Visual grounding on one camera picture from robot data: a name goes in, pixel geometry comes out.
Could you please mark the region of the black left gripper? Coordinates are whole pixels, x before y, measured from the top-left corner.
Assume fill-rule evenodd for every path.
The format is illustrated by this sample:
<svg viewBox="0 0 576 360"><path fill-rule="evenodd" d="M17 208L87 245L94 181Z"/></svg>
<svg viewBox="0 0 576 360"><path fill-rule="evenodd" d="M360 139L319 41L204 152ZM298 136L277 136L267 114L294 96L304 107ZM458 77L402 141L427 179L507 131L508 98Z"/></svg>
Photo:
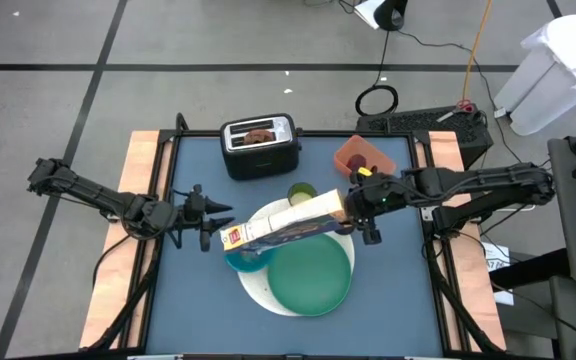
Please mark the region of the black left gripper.
<svg viewBox="0 0 576 360"><path fill-rule="evenodd" d="M184 203L176 207L177 218L173 222L173 229L169 232L172 242L177 249L182 248L182 231L193 229L199 232L199 244L202 252L210 250L211 235L222 227L230 224L234 217L204 219L205 214L214 214L232 210L229 205L211 200L202 194L202 187L195 184L191 191L182 193L174 190L177 195L185 197Z"/></svg>

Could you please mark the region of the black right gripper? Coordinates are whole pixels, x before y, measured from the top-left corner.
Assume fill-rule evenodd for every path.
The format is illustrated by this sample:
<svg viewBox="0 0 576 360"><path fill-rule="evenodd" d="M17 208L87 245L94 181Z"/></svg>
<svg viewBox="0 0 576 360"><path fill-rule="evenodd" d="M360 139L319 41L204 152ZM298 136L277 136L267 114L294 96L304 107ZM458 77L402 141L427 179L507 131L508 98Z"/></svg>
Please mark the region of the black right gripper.
<svg viewBox="0 0 576 360"><path fill-rule="evenodd" d="M409 189L405 183L393 176L380 172L365 177L352 172L349 179L352 187L344 199L348 220L362 233L365 245L382 242L375 218L407 206Z"/></svg>

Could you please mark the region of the purple cereal box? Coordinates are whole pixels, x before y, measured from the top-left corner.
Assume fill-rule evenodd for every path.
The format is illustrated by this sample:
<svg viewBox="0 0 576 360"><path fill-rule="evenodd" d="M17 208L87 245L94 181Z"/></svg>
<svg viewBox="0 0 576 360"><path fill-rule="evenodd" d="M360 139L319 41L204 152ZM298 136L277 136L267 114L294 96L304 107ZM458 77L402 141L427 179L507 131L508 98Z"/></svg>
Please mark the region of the purple cereal box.
<svg viewBox="0 0 576 360"><path fill-rule="evenodd" d="M347 220L344 198L333 189L298 205L220 231L226 253L264 252L338 230Z"/></svg>

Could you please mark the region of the orange plastic container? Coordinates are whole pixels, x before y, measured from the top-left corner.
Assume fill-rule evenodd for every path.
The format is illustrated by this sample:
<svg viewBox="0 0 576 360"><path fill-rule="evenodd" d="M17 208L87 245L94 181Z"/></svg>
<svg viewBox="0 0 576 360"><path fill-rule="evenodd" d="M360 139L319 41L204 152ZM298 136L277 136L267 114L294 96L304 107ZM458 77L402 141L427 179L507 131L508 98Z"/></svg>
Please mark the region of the orange plastic container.
<svg viewBox="0 0 576 360"><path fill-rule="evenodd" d="M359 135L351 136L334 154L335 167L345 176L352 172L346 167L348 159L354 154L361 154L367 160L367 168L372 172L393 175L397 166L382 151Z"/></svg>

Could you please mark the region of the teal bowl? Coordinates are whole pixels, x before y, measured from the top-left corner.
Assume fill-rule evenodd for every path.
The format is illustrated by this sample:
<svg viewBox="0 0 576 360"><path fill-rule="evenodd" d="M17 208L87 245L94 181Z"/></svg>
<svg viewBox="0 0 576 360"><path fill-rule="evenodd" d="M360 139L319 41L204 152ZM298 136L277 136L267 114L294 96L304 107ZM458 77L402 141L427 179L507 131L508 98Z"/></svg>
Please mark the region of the teal bowl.
<svg viewBox="0 0 576 360"><path fill-rule="evenodd" d="M263 269L273 259L275 249L267 245L244 245L225 249L227 264L237 272L251 273Z"/></svg>

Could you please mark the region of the black and chrome toaster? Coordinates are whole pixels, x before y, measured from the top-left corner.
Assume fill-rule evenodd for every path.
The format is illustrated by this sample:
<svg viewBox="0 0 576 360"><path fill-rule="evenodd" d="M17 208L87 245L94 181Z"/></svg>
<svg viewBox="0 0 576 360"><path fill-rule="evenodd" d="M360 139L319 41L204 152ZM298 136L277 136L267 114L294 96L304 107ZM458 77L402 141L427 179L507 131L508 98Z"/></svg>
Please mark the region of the black and chrome toaster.
<svg viewBox="0 0 576 360"><path fill-rule="evenodd" d="M275 134L276 140L244 145L243 137L255 129ZM300 144L292 117L286 113L233 120L220 128L222 156L234 180L252 180L288 173L297 168Z"/></svg>

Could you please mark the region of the green glass cup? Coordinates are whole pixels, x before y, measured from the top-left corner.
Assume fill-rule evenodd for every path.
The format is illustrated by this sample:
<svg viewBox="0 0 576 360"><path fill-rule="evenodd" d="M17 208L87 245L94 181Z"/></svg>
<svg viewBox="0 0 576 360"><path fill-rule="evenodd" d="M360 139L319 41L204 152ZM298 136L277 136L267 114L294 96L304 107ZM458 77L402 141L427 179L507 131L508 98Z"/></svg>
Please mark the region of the green glass cup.
<svg viewBox="0 0 576 360"><path fill-rule="evenodd" d="M287 193L287 199L291 206L308 201L318 195L317 190L309 183L299 182L293 184Z"/></svg>

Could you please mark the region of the white woven round placemat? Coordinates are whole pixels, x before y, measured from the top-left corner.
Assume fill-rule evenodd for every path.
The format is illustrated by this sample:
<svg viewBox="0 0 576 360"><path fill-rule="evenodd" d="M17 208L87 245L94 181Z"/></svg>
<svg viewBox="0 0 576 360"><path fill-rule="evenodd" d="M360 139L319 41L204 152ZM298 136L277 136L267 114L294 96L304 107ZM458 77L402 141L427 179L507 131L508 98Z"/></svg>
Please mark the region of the white woven round placemat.
<svg viewBox="0 0 576 360"><path fill-rule="evenodd" d="M251 216L251 220L266 217L276 212L286 210L290 207L291 205L286 198L275 200L257 210ZM352 237L350 235L339 235L335 232L328 232L327 236L334 239L344 249L350 263L350 271L353 272L355 264L355 250ZM237 275L247 294L258 305L277 315L299 317L298 313L285 308L275 298L268 284L267 273L267 267L264 267L256 272L238 272Z"/></svg>

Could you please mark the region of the brown bread slice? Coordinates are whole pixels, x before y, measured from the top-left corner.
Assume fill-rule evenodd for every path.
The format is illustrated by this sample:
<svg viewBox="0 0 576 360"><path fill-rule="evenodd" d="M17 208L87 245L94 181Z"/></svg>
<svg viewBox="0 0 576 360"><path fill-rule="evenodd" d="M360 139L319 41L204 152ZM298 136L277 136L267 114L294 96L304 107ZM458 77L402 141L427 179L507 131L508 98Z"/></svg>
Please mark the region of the brown bread slice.
<svg viewBox="0 0 576 360"><path fill-rule="evenodd" d="M275 134L265 129L255 129L243 137L244 145L255 145L275 141Z"/></svg>

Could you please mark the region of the green plate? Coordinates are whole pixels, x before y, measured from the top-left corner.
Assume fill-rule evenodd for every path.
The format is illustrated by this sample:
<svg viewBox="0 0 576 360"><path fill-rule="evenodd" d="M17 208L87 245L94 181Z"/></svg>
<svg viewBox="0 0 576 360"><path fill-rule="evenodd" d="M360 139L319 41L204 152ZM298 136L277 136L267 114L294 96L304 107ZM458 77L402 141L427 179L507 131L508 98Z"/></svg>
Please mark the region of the green plate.
<svg viewBox="0 0 576 360"><path fill-rule="evenodd" d="M344 301L352 266L342 245L320 234L278 248L268 266L267 280L284 308L299 316L321 316Z"/></svg>

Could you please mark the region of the wooden table side board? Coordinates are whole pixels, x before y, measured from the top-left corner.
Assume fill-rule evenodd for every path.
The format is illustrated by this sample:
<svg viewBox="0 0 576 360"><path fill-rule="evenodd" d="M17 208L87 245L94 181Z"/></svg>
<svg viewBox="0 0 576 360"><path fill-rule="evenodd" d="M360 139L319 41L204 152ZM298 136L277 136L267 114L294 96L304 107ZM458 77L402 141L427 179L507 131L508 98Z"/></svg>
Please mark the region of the wooden table side board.
<svg viewBox="0 0 576 360"><path fill-rule="evenodd" d="M429 139L435 167L444 167L454 171L464 170L454 132L431 131ZM505 350L506 343L478 226L466 223L458 237L450 241L450 245L460 298L464 307L488 338Z"/></svg>
<svg viewBox="0 0 576 360"><path fill-rule="evenodd" d="M157 150L157 131L134 131L125 154L124 166L116 189L145 193L150 185ZM135 264L140 243L125 237L121 225L109 226L104 249L109 252L101 263L92 292L83 333L82 347L97 341L111 325L129 297L133 274L142 276L145 264Z"/></svg>

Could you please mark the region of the white printed paper sheet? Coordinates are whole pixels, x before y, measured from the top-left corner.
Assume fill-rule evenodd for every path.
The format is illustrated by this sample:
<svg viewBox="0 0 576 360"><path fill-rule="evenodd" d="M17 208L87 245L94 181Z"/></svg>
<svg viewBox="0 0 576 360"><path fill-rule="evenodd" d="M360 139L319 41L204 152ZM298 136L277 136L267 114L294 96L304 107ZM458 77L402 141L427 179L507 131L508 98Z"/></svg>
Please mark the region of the white printed paper sheet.
<svg viewBox="0 0 576 360"><path fill-rule="evenodd" d="M482 245L485 249L485 258L487 262L487 269L489 272L498 270L503 267L511 265L510 251L508 247L494 245L492 243L483 242ZM494 293L495 302L497 304L513 306L514 296L508 291L498 291Z"/></svg>

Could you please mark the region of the black round stand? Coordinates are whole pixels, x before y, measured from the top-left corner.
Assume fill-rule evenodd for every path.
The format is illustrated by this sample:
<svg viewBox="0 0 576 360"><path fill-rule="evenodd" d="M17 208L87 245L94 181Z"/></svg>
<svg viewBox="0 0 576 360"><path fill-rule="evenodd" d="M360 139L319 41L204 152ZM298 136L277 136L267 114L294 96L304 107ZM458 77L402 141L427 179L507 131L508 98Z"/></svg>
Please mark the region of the black round stand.
<svg viewBox="0 0 576 360"><path fill-rule="evenodd" d="M391 32L404 27L404 17L409 0L383 0L374 13L373 18L379 29Z"/></svg>

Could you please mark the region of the white plastic bin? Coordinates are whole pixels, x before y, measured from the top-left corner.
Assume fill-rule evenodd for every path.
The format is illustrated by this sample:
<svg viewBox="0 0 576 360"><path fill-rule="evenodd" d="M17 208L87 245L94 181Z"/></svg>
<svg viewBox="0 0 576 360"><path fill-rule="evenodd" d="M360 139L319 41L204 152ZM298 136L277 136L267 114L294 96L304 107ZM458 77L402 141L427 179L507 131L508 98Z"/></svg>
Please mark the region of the white plastic bin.
<svg viewBox="0 0 576 360"><path fill-rule="evenodd" d="M519 136L532 135L576 105L576 14L556 18L521 42L528 55L494 98Z"/></svg>

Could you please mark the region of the red-handled scissors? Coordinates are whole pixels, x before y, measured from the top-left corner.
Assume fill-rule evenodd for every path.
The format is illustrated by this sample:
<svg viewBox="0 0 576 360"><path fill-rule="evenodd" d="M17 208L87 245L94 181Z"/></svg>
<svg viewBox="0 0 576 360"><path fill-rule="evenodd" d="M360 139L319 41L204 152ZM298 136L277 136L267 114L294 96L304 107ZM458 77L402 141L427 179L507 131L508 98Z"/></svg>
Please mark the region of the red-handled scissors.
<svg viewBox="0 0 576 360"><path fill-rule="evenodd" d="M474 111L475 111L475 106L473 105L473 103L469 99L462 99L462 100L457 102L457 104L454 106L454 108L452 110L445 113L441 117L437 118L436 122L441 123L441 122L449 119L450 117L452 117L456 114L459 114L459 113L471 114Z"/></svg>

